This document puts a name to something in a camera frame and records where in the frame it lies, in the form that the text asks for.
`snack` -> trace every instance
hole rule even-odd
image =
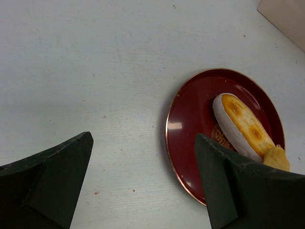
[[[214,114],[226,138],[236,151],[257,162],[275,147],[261,122],[240,99],[223,93],[213,102]]]

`baked bread roll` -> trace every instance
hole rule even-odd
[[[267,151],[275,147],[261,122],[235,95],[217,96],[213,110],[224,135],[241,155],[262,162]]]

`white surface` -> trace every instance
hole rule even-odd
[[[210,228],[206,208],[169,165],[164,122],[186,79],[224,67],[267,91],[282,118],[291,169],[305,174],[305,54],[258,4],[2,1],[0,165],[91,131],[71,228]]]

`lacquered dish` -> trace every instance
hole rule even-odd
[[[246,75],[230,69],[209,69],[192,76],[178,90],[166,120],[167,152],[173,169],[186,191],[205,205],[194,154],[197,133],[203,133],[234,150],[219,128],[212,103],[221,93],[241,99],[264,126],[273,142],[285,148],[280,117],[264,90]]]

